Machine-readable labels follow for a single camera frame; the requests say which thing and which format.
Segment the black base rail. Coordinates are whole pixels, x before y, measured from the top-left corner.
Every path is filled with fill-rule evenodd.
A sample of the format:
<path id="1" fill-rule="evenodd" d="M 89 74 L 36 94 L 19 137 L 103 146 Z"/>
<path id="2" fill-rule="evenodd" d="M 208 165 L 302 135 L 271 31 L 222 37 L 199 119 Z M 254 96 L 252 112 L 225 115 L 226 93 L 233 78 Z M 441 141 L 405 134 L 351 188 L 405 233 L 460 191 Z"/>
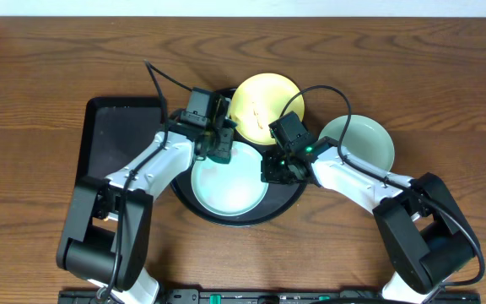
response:
<path id="1" fill-rule="evenodd" d="M 95 302 L 96 291 L 61 290 L 58 304 L 89 304 Z M 228 292 L 199 291 L 194 289 L 175 289 L 164 291 L 152 303 L 155 304 L 303 304 L 303 303 L 393 303 L 379 293 L 370 290 L 343 290 L 340 292 Z M 480 304 L 481 297 L 476 293 L 444 292 L 439 293 L 428 303 L 438 304 Z"/>

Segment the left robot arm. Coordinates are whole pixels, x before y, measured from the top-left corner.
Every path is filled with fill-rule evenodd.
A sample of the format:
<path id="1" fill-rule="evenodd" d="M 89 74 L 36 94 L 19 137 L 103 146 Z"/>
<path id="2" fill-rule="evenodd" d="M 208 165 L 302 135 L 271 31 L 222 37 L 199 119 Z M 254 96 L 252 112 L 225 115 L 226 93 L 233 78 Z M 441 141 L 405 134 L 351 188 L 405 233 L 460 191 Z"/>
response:
<path id="1" fill-rule="evenodd" d="M 104 178 L 81 176 L 57 249 L 57 266 L 97 285 L 68 303 L 153 303 L 159 284 L 145 269 L 153 203 L 199 158 L 231 158 L 230 98 L 194 88 L 186 108 L 163 124 L 138 156 Z"/>

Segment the green yellow sponge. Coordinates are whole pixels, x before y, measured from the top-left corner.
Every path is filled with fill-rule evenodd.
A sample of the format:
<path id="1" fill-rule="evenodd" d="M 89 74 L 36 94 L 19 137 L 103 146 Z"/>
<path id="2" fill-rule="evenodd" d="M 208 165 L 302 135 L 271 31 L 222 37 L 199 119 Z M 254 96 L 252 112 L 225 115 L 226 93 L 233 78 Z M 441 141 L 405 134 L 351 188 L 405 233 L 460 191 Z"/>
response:
<path id="1" fill-rule="evenodd" d="M 220 128 L 214 130 L 212 147 L 208 151 L 209 159 L 219 164 L 229 164 L 236 126 L 236 122 L 228 119 Z"/>

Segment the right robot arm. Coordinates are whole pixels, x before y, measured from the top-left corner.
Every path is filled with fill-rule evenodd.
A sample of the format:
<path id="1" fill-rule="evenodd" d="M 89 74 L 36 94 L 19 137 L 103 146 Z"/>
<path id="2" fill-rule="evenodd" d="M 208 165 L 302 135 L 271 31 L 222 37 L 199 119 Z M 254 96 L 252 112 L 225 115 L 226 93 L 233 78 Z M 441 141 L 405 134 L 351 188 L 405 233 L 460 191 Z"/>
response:
<path id="1" fill-rule="evenodd" d="M 290 112 L 270 123 L 277 146 L 262 160 L 262 180 L 312 183 L 333 190 L 373 214 L 395 273 L 381 295 L 389 301 L 429 303 L 449 278 L 483 257 L 473 229 L 445 183 L 384 171 L 351 155 L 336 139 L 316 138 Z"/>

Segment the light green plate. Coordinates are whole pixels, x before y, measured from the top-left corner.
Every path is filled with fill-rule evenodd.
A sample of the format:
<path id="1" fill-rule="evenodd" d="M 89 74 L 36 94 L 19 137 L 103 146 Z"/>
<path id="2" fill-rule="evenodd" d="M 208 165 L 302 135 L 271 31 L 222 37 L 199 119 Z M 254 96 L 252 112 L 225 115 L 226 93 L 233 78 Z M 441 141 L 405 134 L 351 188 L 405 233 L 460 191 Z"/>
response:
<path id="1" fill-rule="evenodd" d="M 390 171 L 395 160 L 395 148 L 390 134 L 376 121 L 352 115 L 342 141 L 343 155 Z"/>
<path id="2" fill-rule="evenodd" d="M 207 158 L 192 167 L 191 186 L 197 201 L 209 212 L 237 216 L 254 209 L 265 197 L 261 180 L 262 155 L 249 144 L 234 142 L 228 164 Z"/>

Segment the rectangular black tray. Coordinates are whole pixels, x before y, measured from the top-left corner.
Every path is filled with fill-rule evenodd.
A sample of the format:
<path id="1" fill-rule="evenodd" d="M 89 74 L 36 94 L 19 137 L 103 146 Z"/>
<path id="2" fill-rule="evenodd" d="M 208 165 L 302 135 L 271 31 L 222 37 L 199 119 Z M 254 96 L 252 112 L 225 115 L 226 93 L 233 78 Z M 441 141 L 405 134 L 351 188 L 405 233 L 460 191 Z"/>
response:
<path id="1" fill-rule="evenodd" d="M 88 101 L 76 178 L 102 179 L 120 170 L 154 140 L 162 122 L 156 97 L 106 96 Z"/>

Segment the yellow plate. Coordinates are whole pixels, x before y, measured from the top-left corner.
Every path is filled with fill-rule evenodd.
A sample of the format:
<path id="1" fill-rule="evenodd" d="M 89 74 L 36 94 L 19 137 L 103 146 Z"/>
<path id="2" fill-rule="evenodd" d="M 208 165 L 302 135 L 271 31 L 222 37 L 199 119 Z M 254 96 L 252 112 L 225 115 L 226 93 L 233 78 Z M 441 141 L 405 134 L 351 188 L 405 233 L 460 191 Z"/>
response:
<path id="1" fill-rule="evenodd" d="M 246 140 L 273 145 L 269 124 L 279 119 L 289 100 L 300 92 L 296 84 L 277 73 L 260 73 L 246 79 L 231 97 L 230 118 Z"/>

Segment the round black tray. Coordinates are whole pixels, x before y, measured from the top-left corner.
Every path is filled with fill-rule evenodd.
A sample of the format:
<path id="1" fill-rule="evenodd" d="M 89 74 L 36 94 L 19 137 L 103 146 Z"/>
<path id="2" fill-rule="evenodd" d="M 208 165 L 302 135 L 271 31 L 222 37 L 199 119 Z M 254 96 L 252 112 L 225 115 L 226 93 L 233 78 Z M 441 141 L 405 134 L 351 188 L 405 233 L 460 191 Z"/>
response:
<path id="1" fill-rule="evenodd" d="M 262 156 L 271 145 L 254 144 L 243 138 L 237 132 L 234 133 L 234 142 L 243 142 L 255 148 Z M 194 214 L 218 225 L 249 226 L 257 225 L 272 220 L 288 210 L 305 191 L 305 184 L 283 185 L 268 183 L 268 190 L 262 201 L 251 211 L 237 216 L 221 216 L 207 211 L 196 199 L 191 186 L 191 174 L 193 166 L 181 173 L 170 184 L 175 195 Z"/>

